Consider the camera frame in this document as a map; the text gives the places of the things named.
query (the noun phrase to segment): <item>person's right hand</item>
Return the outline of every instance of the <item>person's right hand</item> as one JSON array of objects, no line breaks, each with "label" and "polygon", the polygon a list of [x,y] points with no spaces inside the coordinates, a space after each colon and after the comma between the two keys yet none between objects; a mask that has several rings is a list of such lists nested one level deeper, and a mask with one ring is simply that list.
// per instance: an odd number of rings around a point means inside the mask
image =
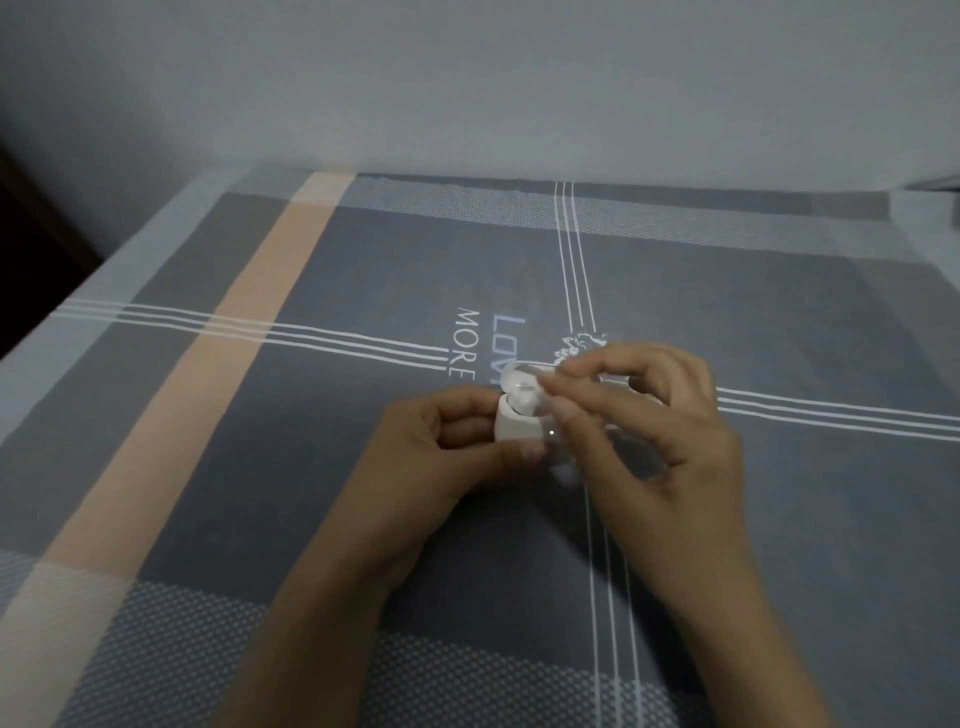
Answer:
[{"label": "person's right hand", "polygon": [[[631,389],[590,379],[598,374],[630,375]],[[756,580],[740,440],[717,412],[706,362],[659,344],[612,343],[566,360],[540,383],[554,396],[601,520],[676,617],[698,621],[723,593]],[[666,471],[634,477],[591,414],[653,443]]]}]

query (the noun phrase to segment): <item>person's left hand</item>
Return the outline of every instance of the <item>person's left hand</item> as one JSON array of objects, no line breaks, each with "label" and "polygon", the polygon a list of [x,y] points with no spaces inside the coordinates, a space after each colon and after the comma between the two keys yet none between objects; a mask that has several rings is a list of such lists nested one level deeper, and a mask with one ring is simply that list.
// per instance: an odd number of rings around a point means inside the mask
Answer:
[{"label": "person's left hand", "polygon": [[466,385],[389,405],[321,525],[317,548],[389,591],[398,587],[461,497],[491,478],[532,469],[546,454],[539,440],[492,441],[500,394]]}]

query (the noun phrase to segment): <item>wall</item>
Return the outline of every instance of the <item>wall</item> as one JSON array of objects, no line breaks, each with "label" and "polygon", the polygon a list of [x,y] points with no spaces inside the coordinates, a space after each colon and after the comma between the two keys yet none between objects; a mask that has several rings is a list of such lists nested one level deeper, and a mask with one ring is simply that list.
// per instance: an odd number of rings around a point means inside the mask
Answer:
[{"label": "wall", "polygon": [[108,252],[198,170],[877,189],[960,168],[956,0],[0,1],[0,139]]}]

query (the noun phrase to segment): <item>hand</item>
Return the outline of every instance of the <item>hand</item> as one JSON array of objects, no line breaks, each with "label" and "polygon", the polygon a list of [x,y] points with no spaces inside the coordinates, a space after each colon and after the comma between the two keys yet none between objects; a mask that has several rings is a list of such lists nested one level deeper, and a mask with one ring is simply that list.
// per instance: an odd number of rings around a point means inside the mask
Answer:
[{"label": "hand", "polygon": [[539,440],[492,442],[499,399],[467,385],[389,405],[317,534],[327,557],[395,589],[461,497],[536,466]]},{"label": "hand", "polygon": [[[717,412],[707,363],[662,345],[614,343],[559,372],[540,383],[555,396],[601,520],[650,590],[675,615],[696,619],[719,591],[751,583],[740,441]],[[630,375],[635,391],[589,379],[602,373]],[[666,471],[634,477],[588,412],[652,442]]]}]

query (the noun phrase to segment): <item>bed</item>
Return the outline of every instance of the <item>bed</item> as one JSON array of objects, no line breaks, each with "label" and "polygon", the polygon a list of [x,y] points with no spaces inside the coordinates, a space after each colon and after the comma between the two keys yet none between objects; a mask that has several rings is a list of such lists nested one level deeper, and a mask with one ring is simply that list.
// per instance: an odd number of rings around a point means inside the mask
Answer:
[{"label": "bed", "polygon": [[[202,724],[385,403],[654,339],[714,371],[841,722],[955,724],[959,229],[936,192],[210,170],[0,362],[0,722]],[[584,491],[546,484],[428,544],[363,722],[711,717]]]}]

